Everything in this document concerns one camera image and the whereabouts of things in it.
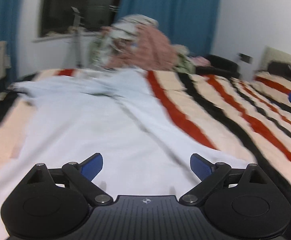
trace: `window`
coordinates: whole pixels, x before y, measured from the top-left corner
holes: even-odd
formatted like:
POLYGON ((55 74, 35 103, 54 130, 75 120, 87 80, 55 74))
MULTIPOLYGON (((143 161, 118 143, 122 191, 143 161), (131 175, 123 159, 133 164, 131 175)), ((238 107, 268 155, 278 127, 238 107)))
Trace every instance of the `window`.
POLYGON ((97 31, 101 26, 111 25, 120 0, 44 0, 41 20, 41 37, 49 32, 67 33, 73 25, 71 7, 79 9, 83 26, 97 31))

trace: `wall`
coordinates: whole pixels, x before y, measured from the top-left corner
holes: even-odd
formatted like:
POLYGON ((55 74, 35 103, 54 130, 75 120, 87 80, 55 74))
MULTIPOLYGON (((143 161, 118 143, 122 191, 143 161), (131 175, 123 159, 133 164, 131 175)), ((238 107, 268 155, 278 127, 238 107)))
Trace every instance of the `wall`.
MULTIPOLYGON (((38 39, 42 0, 23 0, 18 33, 18 76, 44 69, 73 68, 75 50, 72 39, 38 39)), ((93 36, 82 37, 82 59, 87 64, 87 48, 93 36)))
POLYGON ((239 63, 244 79, 252 79, 266 45, 291 54, 291 0, 220 0, 219 10, 212 53, 253 57, 251 65, 239 63))

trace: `silver bolt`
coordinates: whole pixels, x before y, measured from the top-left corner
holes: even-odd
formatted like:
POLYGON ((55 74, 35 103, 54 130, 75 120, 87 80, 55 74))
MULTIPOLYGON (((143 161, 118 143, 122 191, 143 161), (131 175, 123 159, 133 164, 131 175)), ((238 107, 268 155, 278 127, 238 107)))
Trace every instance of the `silver bolt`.
POLYGON ((198 198, 195 195, 184 195, 182 199, 186 203, 193 203, 198 201, 198 198))
POLYGON ((95 201, 99 202, 99 203, 107 203, 110 200, 111 200, 111 197, 108 196, 108 195, 104 195, 104 194, 98 195, 98 196, 95 197, 95 201))

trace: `white crosshair logo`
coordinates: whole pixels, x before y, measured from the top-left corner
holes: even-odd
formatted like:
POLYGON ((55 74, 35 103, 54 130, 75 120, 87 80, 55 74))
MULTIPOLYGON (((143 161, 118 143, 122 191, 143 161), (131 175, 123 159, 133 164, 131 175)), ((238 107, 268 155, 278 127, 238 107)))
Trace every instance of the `white crosshair logo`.
POLYGON ((145 204, 149 204, 151 202, 151 200, 148 198, 145 198, 144 200, 142 200, 142 202, 145 204))

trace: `curtain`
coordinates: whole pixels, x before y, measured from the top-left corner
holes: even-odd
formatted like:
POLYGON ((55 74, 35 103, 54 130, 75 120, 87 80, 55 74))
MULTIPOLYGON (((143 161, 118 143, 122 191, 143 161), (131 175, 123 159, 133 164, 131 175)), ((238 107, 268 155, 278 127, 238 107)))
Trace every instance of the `curtain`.
POLYGON ((219 0, 121 0, 116 19, 129 14, 156 19, 172 44, 204 56, 211 50, 218 5, 219 0))
POLYGON ((17 32, 22 0, 0 0, 0 41, 7 41, 7 54, 11 68, 7 69, 7 81, 17 78, 17 32))

